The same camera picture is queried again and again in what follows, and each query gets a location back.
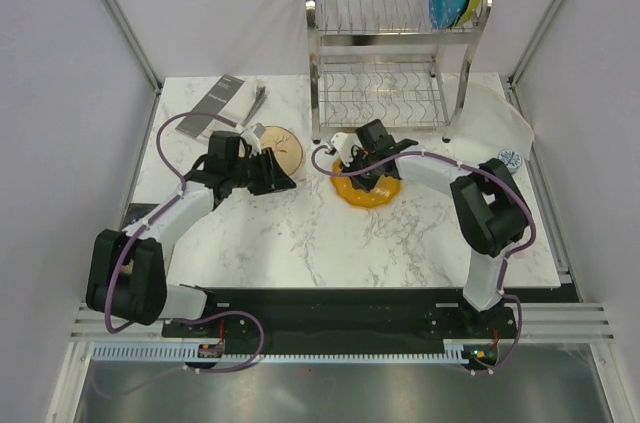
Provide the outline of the orange polka dot plate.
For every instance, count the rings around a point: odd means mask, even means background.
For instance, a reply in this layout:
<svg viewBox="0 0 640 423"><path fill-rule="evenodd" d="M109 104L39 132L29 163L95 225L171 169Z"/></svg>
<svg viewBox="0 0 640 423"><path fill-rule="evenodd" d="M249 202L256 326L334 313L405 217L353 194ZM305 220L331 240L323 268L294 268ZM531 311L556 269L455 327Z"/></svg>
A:
<svg viewBox="0 0 640 423"><path fill-rule="evenodd" d="M402 182L389 176L381 177L371 191L357 189L349 178L331 176L337 195L353 207L371 209L386 205L401 192Z"/></svg>

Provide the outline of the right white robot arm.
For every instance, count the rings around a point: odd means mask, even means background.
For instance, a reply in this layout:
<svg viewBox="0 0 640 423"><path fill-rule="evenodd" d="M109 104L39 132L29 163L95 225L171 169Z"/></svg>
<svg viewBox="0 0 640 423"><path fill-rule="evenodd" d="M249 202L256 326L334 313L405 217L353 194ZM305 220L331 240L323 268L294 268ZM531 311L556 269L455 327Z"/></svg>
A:
<svg viewBox="0 0 640 423"><path fill-rule="evenodd" d="M458 311L467 335L483 335L494 324L491 310L501 299L509 250L531 226L531 212L505 164L492 158L476 167L429 152L412 139L397 141L379 120L330 139L338 155L331 177L346 201L372 208L393 199L404 182L450 197L470 265Z"/></svg>

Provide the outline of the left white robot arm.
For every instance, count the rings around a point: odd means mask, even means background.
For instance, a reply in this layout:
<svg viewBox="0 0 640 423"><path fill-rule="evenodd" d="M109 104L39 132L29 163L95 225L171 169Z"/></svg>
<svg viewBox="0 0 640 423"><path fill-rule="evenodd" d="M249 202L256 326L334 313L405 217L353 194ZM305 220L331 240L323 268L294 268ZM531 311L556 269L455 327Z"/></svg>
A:
<svg viewBox="0 0 640 423"><path fill-rule="evenodd" d="M166 261L176 243L235 189L260 196L295 187L271 148L253 149L236 133L215 132L208 151L180 177L168 200L124 229L106 229L96 237L87 306L104 314L112 333L121 330L111 322L116 316L142 325L184 319L196 335L211 335L220 314L206 303L205 291L167 283Z"/></svg>

